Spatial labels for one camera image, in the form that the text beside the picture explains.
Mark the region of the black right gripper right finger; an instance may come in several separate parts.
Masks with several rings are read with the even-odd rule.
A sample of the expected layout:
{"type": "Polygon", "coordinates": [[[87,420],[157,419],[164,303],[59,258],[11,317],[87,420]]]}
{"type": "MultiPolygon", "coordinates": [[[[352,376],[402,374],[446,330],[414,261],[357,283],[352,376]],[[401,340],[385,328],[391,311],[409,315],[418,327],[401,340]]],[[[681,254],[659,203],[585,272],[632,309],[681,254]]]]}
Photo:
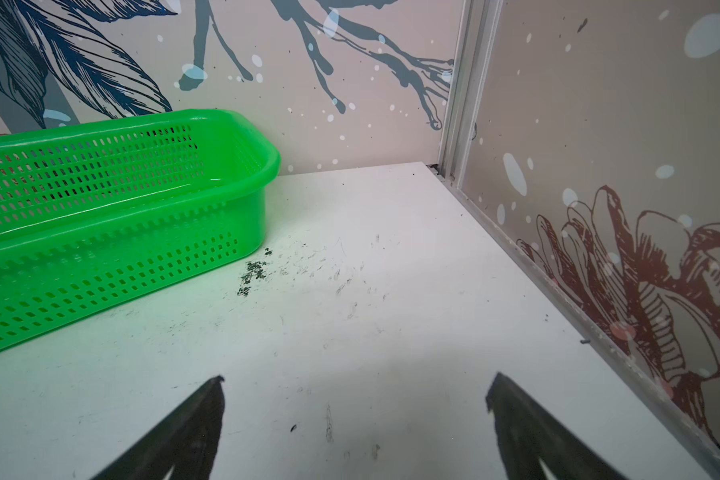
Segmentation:
{"type": "Polygon", "coordinates": [[[509,479],[626,479],[503,373],[485,402],[509,479]]]}

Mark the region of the green plastic basket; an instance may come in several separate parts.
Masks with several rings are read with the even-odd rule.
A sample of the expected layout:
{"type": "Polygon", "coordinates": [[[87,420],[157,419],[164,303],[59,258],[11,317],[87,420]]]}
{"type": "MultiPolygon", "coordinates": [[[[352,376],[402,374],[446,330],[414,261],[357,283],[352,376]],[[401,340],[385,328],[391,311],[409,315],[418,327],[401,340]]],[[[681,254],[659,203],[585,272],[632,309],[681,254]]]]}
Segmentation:
{"type": "Polygon", "coordinates": [[[0,352],[252,254],[280,167],[226,110],[0,136],[0,352]]]}

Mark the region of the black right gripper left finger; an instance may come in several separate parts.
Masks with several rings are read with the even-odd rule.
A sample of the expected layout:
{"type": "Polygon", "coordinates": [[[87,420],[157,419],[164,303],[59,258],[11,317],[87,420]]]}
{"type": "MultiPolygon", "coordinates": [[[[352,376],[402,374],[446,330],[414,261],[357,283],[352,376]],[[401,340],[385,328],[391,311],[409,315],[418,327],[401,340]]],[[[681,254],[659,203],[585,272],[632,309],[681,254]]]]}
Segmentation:
{"type": "Polygon", "coordinates": [[[223,426],[221,376],[195,390],[97,479],[208,479],[223,426]]]}

